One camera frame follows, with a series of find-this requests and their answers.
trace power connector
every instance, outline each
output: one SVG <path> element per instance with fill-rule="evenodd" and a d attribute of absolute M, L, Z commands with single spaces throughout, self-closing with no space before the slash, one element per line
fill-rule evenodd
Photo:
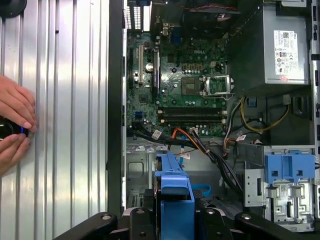
<path fill-rule="evenodd" d="M 283 105 L 291 104 L 291 96 L 289 94 L 283 95 Z"/>

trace finger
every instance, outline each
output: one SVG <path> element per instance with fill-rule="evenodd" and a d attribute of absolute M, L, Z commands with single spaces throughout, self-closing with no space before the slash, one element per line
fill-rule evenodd
<path fill-rule="evenodd" d="M 16 150 L 14 156 L 12 157 L 10 167 L 13 167 L 22 159 L 22 157 L 26 154 L 27 150 L 29 149 L 29 145 L 30 138 L 26 137 Z"/>
<path fill-rule="evenodd" d="M 0 153 L 2 153 L 4 150 L 9 148 L 12 144 L 17 141 L 18 135 L 17 134 L 12 134 L 10 136 L 7 136 L 5 139 L 0 141 Z"/>
<path fill-rule="evenodd" d="M 9 119 L 25 129 L 30 129 L 32 124 L 24 117 L 20 116 L 15 110 L 0 101 L 0 116 Z"/>
<path fill-rule="evenodd" d="M 4 94 L 1 100 L 4 104 L 8 105 L 10 108 L 15 110 L 17 114 L 26 119 L 31 125 L 35 124 L 35 121 L 31 113 L 28 111 L 26 106 L 21 101 L 19 101 L 18 99 L 16 99 L 8 93 Z"/>
<path fill-rule="evenodd" d="M 4 161 L 8 164 L 11 163 L 11 159 L 15 155 L 17 149 L 21 145 L 21 143 L 26 139 L 26 135 L 23 133 L 20 133 L 18 135 L 18 139 L 7 149 L 5 149 L 3 152 L 0 153 L 0 161 Z"/>
<path fill-rule="evenodd" d="M 35 101 L 35 98 L 33 96 L 33 94 L 26 88 L 22 87 L 22 86 L 19 86 L 17 85 L 15 87 L 15 89 L 20 93 L 22 94 L 28 101 L 29 103 L 31 104 L 31 106 L 35 109 L 36 107 L 36 101 Z"/>
<path fill-rule="evenodd" d="M 19 100 L 23 105 L 25 105 L 26 109 L 28 109 L 29 113 L 31 114 L 33 121 L 36 120 L 36 114 L 33 106 L 31 103 L 18 91 L 10 91 L 9 94 L 14 97 L 15 99 Z"/>

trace ram slot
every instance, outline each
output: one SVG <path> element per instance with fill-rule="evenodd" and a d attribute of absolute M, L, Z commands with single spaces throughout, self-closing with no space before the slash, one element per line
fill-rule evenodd
<path fill-rule="evenodd" d="M 144 45 L 139 45 L 138 47 L 138 63 L 139 63 L 139 79 L 138 79 L 138 83 L 141 86 L 143 84 L 143 73 L 144 73 Z"/>
<path fill-rule="evenodd" d="M 225 123 L 227 111 L 218 108 L 162 107 L 158 110 L 161 123 Z"/>
<path fill-rule="evenodd" d="M 153 53 L 153 88 L 152 95 L 157 98 L 160 93 L 160 53 L 155 49 Z"/>

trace motherboard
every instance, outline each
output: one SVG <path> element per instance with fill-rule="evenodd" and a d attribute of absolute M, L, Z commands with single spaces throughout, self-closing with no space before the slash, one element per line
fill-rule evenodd
<path fill-rule="evenodd" d="M 153 42 L 128 34 L 127 124 L 171 135 L 175 127 L 201 137 L 225 135 L 227 65 L 224 39 Z"/>

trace black plastic frame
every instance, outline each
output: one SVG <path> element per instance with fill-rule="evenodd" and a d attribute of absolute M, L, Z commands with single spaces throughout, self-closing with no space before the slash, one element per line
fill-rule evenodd
<path fill-rule="evenodd" d="M 109 2 L 107 210 L 121 216 L 123 1 Z"/>

